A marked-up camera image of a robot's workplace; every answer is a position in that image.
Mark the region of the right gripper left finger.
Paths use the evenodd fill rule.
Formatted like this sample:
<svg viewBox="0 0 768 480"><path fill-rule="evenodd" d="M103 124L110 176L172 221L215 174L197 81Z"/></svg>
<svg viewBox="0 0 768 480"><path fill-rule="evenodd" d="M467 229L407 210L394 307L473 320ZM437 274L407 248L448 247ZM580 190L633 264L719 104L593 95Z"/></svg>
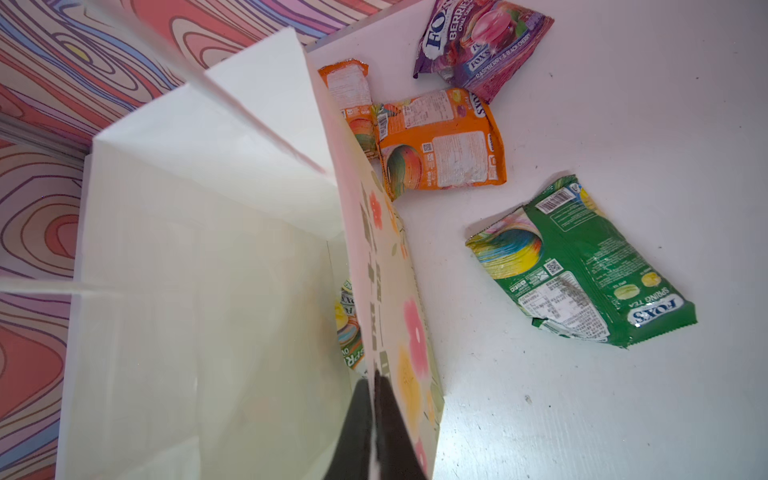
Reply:
<svg viewBox="0 0 768 480"><path fill-rule="evenodd" d="M367 480L370 471L373 413L368 381L353 390L325 480Z"/></svg>

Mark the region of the orange Fox's bag large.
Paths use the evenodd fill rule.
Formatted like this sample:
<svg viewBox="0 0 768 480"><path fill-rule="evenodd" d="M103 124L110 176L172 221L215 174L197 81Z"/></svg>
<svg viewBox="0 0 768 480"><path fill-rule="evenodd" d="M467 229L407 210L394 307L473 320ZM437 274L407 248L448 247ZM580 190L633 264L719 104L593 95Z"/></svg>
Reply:
<svg viewBox="0 0 768 480"><path fill-rule="evenodd" d="M488 104L462 88L374 107L384 186L391 200L411 190L503 185L502 136Z"/></svg>

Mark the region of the orange Fox's bag small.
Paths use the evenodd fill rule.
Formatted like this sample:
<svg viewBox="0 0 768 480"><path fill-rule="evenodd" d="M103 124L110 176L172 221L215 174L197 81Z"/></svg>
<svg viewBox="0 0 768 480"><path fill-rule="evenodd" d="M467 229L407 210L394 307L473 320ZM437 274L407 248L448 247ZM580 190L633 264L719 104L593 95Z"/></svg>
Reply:
<svg viewBox="0 0 768 480"><path fill-rule="evenodd" d="M367 80L368 65L347 59L324 66L318 73L368 160L379 160L378 126Z"/></svg>

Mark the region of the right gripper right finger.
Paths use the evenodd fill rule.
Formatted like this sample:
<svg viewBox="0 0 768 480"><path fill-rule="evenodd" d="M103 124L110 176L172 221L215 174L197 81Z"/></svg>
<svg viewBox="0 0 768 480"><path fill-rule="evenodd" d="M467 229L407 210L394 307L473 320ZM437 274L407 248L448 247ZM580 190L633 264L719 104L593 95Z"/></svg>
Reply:
<svg viewBox="0 0 768 480"><path fill-rule="evenodd" d="M374 376L373 415L379 478L425 480L392 384L379 371Z"/></svg>

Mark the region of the purple Fox's berries bag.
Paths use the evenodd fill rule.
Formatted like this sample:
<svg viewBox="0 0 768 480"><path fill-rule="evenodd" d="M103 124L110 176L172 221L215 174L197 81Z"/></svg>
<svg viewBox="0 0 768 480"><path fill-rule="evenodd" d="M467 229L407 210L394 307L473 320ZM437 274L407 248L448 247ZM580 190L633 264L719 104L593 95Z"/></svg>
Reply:
<svg viewBox="0 0 768 480"><path fill-rule="evenodd" d="M437 74L491 103L554 23L511 1L437 1L418 44L413 76Z"/></svg>

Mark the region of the white paper bag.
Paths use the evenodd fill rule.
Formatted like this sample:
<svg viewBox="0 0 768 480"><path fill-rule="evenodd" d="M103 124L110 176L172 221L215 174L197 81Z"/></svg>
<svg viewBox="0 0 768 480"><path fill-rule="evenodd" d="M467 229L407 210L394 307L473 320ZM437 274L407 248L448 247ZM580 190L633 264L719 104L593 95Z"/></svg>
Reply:
<svg viewBox="0 0 768 480"><path fill-rule="evenodd" d="M61 479L325 475L367 377L424 475L443 395L403 225L285 29L103 130L85 165Z"/></svg>

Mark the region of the green Fox's spring tea bag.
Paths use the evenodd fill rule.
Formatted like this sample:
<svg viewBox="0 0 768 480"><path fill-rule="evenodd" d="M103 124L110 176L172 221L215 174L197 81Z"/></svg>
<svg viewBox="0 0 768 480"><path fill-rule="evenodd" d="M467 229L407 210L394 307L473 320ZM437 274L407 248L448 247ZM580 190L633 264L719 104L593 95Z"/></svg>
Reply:
<svg viewBox="0 0 768 480"><path fill-rule="evenodd" d="M534 327L619 348L696 324L574 175L471 236L467 247Z"/></svg>

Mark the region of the yellow-green Fox's bag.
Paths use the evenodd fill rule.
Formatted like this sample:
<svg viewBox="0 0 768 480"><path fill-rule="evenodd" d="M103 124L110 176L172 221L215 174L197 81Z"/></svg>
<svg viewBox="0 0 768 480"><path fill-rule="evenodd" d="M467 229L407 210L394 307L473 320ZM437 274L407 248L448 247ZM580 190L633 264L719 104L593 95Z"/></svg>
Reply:
<svg viewBox="0 0 768 480"><path fill-rule="evenodd" d="M357 320L352 285L346 280L341 288L338 302L335 304L337 339L345 365L357 374L365 377L364 345L360 324Z"/></svg>

